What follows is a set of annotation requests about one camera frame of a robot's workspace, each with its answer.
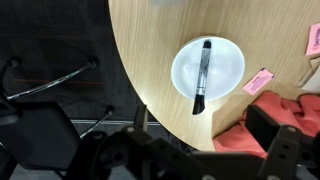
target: red fabric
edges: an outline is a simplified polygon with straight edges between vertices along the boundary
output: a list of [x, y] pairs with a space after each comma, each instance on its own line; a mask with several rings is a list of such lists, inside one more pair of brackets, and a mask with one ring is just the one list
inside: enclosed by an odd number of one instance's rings
[[[271, 118], [280, 124], [292, 125], [299, 128], [308, 136], [316, 136], [320, 131], [320, 97], [303, 95], [299, 102], [282, 99], [277, 94], [267, 91], [253, 103], [259, 106]], [[267, 153], [253, 138], [245, 127], [245, 119], [230, 130], [213, 139], [217, 152], [247, 152], [260, 157]]]

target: wooden table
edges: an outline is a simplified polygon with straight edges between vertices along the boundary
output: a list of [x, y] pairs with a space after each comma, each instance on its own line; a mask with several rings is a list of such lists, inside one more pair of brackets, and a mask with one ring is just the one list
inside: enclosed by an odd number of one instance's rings
[[[262, 67], [276, 77], [263, 89], [285, 98], [303, 93], [297, 83], [308, 68], [305, 49], [312, 24], [320, 22], [319, 0], [109, 0], [115, 39], [126, 72], [150, 112], [171, 133], [200, 150], [234, 124], [251, 96], [241, 88]], [[242, 50], [246, 68], [240, 84], [209, 101], [200, 115], [180, 95], [170, 71], [179, 49], [193, 38], [214, 35]]]

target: sticky note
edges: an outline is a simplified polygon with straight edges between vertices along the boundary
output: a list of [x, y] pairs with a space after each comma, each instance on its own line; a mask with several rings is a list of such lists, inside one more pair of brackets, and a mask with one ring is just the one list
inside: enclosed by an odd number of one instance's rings
[[264, 85], [266, 85], [274, 75], [267, 69], [261, 69], [242, 89], [251, 95], [255, 95]]
[[320, 23], [311, 26], [306, 56], [320, 54]]
[[318, 67], [316, 73], [309, 79], [309, 81], [302, 87], [303, 90], [311, 92], [320, 92], [320, 68]]

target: pink sticky note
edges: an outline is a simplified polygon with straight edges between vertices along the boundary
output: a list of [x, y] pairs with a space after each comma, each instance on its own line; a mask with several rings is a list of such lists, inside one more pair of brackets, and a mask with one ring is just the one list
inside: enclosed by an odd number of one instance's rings
[[242, 89], [251, 95], [256, 94], [274, 75], [265, 68], [261, 69]]
[[320, 23], [311, 26], [306, 56], [320, 53]]

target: white bowl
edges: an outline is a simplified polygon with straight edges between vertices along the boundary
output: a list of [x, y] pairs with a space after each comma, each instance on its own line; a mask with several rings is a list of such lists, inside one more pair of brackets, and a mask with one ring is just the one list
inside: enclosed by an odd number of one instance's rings
[[175, 88], [185, 97], [194, 99], [203, 43], [211, 41], [205, 100], [218, 99], [231, 92], [244, 73], [244, 57], [240, 48], [230, 40], [205, 36], [187, 43], [175, 57], [171, 79]]

